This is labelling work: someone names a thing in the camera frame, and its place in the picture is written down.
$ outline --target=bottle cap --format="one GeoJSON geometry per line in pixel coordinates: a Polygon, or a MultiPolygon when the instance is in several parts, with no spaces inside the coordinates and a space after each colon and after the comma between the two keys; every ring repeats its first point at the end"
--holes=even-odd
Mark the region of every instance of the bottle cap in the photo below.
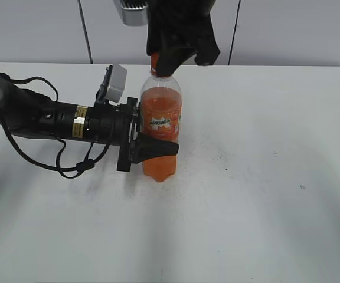
{"type": "Polygon", "coordinates": [[[157,76],[156,66],[159,59],[159,52],[155,52],[151,55],[151,74],[157,76]]]}

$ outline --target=table surface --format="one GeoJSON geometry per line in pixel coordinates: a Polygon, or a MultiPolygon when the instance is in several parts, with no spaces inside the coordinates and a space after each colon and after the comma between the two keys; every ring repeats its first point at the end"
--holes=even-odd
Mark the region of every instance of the table surface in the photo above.
{"type": "MultiPolygon", "coordinates": [[[[125,67],[121,102],[149,75],[125,67]]],[[[104,68],[0,63],[90,106],[104,68]]],[[[63,179],[21,159],[0,127],[0,282],[340,282],[340,67],[184,66],[175,77],[181,148],[163,183],[140,165],[116,172],[117,147],[63,179]]],[[[17,140],[52,164],[61,148],[17,140]]],[[[87,148],[71,142],[63,165],[87,148]]]]}

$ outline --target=mirinda bottle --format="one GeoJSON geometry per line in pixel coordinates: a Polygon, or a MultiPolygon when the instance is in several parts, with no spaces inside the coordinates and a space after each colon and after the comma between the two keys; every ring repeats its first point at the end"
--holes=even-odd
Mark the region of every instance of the mirinda bottle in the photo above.
{"type": "MultiPolygon", "coordinates": [[[[178,142],[182,95],[173,77],[158,77],[155,65],[158,54],[152,55],[151,76],[142,87],[141,131],[156,139],[178,142]]],[[[143,162],[144,174],[163,182],[176,170],[176,156],[164,156],[143,162]]]]}

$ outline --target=wire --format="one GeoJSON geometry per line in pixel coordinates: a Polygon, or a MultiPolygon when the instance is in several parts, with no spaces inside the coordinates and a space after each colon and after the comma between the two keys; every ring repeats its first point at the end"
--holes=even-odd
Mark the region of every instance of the wire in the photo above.
{"type": "Polygon", "coordinates": [[[86,47],[87,47],[87,53],[88,53],[88,55],[89,55],[89,61],[90,61],[90,64],[93,64],[93,56],[91,55],[91,49],[90,49],[90,43],[89,43],[89,36],[87,35],[85,17],[84,17],[84,15],[83,15],[83,9],[82,9],[81,0],[78,0],[78,8],[80,9],[80,15],[81,15],[81,22],[82,22],[83,34],[84,34],[84,36],[85,36],[86,47]]]}
{"type": "Polygon", "coordinates": [[[231,39],[231,46],[230,46],[230,54],[229,54],[228,66],[230,65],[231,56],[232,56],[232,53],[233,53],[233,45],[234,45],[234,39],[236,37],[236,30],[237,30],[238,16],[240,14],[240,9],[241,9],[241,0],[239,0],[238,7],[237,7],[236,22],[234,23],[233,37],[231,39]]]}
{"type": "MultiPolygon", "coordinates": [[[[53,87],[53,85],[51,85],[49,82],[48,82],[48,85],[50,85],[56,92],[56,97],[58,96],[57,94],[57,90],[53,87]]],[[[93,159],[89,159],[89,153],[91,151],[91,148],[93,147],[94,145],[94,142],[91,143],[90,145],[90,148],[85,156],[85,159],[83,162],[80,162],[76,165],[76,167],[71,167],[71,168],[61,168],[60,167],[60,156],[62,154],[62,152],[64,151],[65,147],[66,147],[66,142],[61,140],[60,138],[58,137],[55,137],[59,142],[63,143],[64,146],[63,148],[58,152],[57,154],[57,158],[56,158],[56,167],[54,166],[50,166],[50,165],[47,165],[47,164],[43,164],[41,162],[38,162],[34,159],[32,159],[31,157],[29,157],[27,154],[25,154],[21,148],[19,147],[19,145],[16,143],[16,141],[14,140],[14,138],[12,137],[11,133],[10,133],[10,130],[8,128],[8,125],[6,123],[6,120],[5,120],[5,117],[4,115],[2,114],[2,110],[0,108],[0,123],[1,123],[1,126],[2,126],[2,129],[7,137],[7,139],[9,140],[9,142],[11,143],[11,146],[15,149],[15,151],[22,157],[24,158],[26,161],[30,162],[31,164],[33,165],[36,165],[40,168],[43,168],[43,169],[47,169],[47,170],[50,170],[50,171],[56,171],[56,172],[59,172],[63,177],[66,177],[68,179],[73,179],[75,177],[78,177],[80,176],[82,173],[84,173],[86,170],[89,170],[91,168],[94,168],[95,164],[101,160],[103,158],[103,156],[105,156],[110,144],[111,144],[111,141],[112,141],[112,137],[113,137],[113,128],[115,126],[115,119],[113,119],[113,122],[112,122],[112,128],[111,128],[111,131],[110,131],[110,136],[109,136],[109,139],[106,143],[106,145],[104,146],[104,149],[103,151],[99,154],[99,156],[93,160],[93,159]],[[63,172],[75,172],[77,171],[77,174],[73,177],[68,177],[66,176],[63,172]]]]}
{"type": "Polygon", "coordinates": [[[0,77],[2,77],[3,79],[9,81],[10,83],[13,84],[28,84],[34,80],[39,80],[39,81],[43,81],[45,82],[47,85],[49,85],[54,92],[56,93],[56,103],[58,102],[58,91],[56,90],[56,88],[45,78],[42,77],[31,77],[31,78],[26,78],[24,80],[13,80],[8,74],[5,73],[0,73],[0,77]]]}

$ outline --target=white wall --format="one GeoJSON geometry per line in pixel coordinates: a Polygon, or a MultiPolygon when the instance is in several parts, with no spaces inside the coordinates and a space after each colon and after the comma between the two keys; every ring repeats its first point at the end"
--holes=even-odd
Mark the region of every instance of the white wall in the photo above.
{"type": "MultiPolygon", "coordinates": [[[[124,26],[112,0],[82,0],[94,62],[149,64],[146,56],[147,27],[124,26]]],[[[227,65],[238,0],[217,0],[211,12],[217,44],[218,65],[227,65]]]]}
{"type": "MultiPolygon", "coordinates": [[[[113,0],[81,3],[94,62],[149,62],[147,27],[124,26],[113,0]]],[[[213,8],[217,64],[228,63],[237,3],[217,0],[213,8]]],[[[0,0],[0,62],[89,62],[77,0],[0,0]]]]}
{"type": "Polygon", "coordinates": [[[242,0],[232,65],[340,65],[340,0],[242,0]]]}
{"type": "MultiPolygon", "coordinates": [[[[146,27],[124,26],[113,0],[81,3],[94,62],[149,62],[146,27]]],[[[212,10],[217,64],[228,64],[237,5],[212,10]]],[[[77,0],[0,0],[0,62],[89,62],[77,0]]],[[[340,1],[241,0],[231,64],[340,65],[340,1]]]]}
{"type": "Polygon", "coordinates": [[[0,0],[0,62],[88,61],[76,0],[0,0]]]}

